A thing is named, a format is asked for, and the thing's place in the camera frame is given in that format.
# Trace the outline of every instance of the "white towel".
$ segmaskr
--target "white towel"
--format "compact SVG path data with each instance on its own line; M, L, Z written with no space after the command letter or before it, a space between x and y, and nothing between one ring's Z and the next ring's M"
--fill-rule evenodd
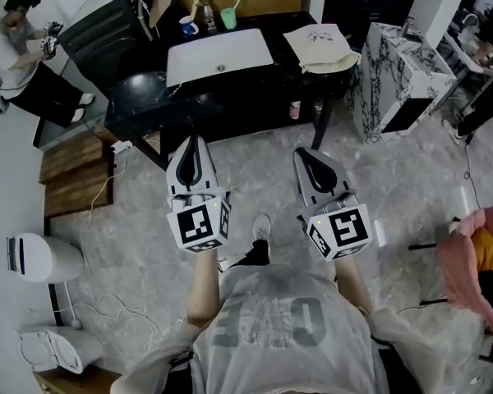
M307 25L283 36L299 58L302 73L335 73L359 64L362 59L349 47L337 25Z

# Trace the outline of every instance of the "person wearing black cap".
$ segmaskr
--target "person wearing black cap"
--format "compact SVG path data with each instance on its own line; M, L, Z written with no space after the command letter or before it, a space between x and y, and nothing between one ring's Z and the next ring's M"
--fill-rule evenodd
M481 40L481 47L473 60L484 66L493 65L493 57L487 62L484 58L493 53L493 16L481 25L478 38ZM448 120L442 120L444 128L451 134L453 141L460 144L465 141L468 135L486 123L493 117L493 82L478 98L475 110L466 116L459 124L451 124Z
M0 95L8 102L60 126L69 126L84 116L84 106L93 102L93 94L84 94L43 61L51 58L47 46L30 53L27 41L42 39L26 19L31 7L40 0L7 0L7 14L0 22Z

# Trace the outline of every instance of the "marble cabinet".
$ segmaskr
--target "marble cabinet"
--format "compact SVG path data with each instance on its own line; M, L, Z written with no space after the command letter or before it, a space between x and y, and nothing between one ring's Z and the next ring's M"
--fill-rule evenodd
M371 24L362 62L345 97L366 143L409 134L456 80L423 38L400 37L400 29Z

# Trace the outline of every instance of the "orange cloth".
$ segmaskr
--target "orange cloth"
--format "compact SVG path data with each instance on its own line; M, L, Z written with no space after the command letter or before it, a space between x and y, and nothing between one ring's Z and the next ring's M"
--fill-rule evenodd
M473 234L471 240L477 256L478 272L493 270L493 236L491 233L481 227Z

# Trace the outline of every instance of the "green cup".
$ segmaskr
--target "green cup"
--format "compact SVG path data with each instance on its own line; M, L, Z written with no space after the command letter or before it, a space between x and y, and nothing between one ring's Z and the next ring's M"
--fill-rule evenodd
M236 9L229 7L221 11L221 19L223 19L224 27L228 30L232 30L237 26L236 22Z

